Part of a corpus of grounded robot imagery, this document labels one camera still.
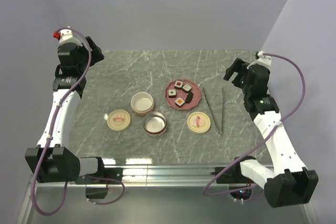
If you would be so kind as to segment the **sushi roll pale centre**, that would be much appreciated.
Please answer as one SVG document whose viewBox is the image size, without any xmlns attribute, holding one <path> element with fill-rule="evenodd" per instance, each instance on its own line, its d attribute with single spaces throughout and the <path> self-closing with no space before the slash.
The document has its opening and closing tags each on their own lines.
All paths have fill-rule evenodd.
<svg viewBox="0 0 336 224">
<path fill-rule="evenodd" d="M 189 85 L 188 83 L 185 84 L 183 87 L 182 87 L 182 90 L 185 92 L 185 93 L 189 93 L 192 89 L 192 86 Z"/>
</svg>

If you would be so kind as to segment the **black spiky food piece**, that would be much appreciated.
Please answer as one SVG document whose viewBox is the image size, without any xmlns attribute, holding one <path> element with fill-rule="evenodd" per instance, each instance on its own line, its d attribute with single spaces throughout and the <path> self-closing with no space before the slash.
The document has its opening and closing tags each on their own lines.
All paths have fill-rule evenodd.
<svg viewBox="0 0 336 224">
<path fill-rule="evenodd" d="M 193 95 L 194 95 L 193 92 L 189 92 L 185 99 L 185 103 L 189 104 L 193 99 Z"/>
</svg>

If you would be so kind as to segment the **sushi roll red centre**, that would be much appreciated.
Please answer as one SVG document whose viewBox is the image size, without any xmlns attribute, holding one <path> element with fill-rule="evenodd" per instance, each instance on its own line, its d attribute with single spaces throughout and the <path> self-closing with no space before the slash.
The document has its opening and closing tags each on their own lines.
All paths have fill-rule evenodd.
<svg viewBox="0 0 336 224">
<path fill-rule="evenodd" d="M 180 90 L 180 89 L 182 89 L 182 87 L 183 87 L 183 81 L 176 80 L 175 84 L 174 84 L 174 88 Z"/>
</svg>

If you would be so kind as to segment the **sushi roll orange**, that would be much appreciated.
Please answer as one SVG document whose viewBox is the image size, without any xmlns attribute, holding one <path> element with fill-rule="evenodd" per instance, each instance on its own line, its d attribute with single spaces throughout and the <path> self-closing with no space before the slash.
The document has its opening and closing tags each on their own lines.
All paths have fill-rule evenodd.
<svg viewBox="0 0 336 224">
<path fill-rule="evenodd" d="M 181 108 L 185 104 L 185 101 L 182 98 L 177 98 L 174 103 L 177 107 Z"/>
</svg>

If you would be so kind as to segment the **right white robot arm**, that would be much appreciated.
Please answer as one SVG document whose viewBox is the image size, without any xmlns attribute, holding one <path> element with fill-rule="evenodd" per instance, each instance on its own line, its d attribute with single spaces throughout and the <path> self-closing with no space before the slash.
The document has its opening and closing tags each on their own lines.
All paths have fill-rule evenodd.
<svg viewBox="0 0 336 224">
<path fill-rule="evenodd" d="M 226 69 L 223 79 L 237 74 L 232 83 L 242 90 L 245 109 L 264 140 L 217 172 L 204 187 L 205 196 L 213 182 L 229 173 L 238 182 L 249 179 L 259 186 L 273 208 L 307 204 L 311 199 L 319 178 L 300 159 L 283 125 L 294 112 L 282 116 L 268 92 L 272 57 L 261 54 L 252 63 L 237 58 Z"/>
</svg>

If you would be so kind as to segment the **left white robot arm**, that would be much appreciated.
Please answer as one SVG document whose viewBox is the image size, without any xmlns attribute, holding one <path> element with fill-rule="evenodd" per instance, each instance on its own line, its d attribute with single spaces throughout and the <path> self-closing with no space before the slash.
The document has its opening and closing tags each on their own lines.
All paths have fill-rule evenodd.
<svg viewBox="0 0 336 224">
<path fill-rule="evenodd" d="M 102 51 L 90 37 L 86 38 L 89 44 L 86 48 L 69 30 L 56 32 L 54 37 L 59 40 L 60 63 L 52 85 L 51 112 L 36 147 L 26 150 L 25 160 L 39 183 L 121 180 L 122 168 L 105 166 L 101 157 L 78 158 L 69 150 L 72 122 L 86 85 L 82 74 L 86 66 L 104 59 Z"/>
</svg>

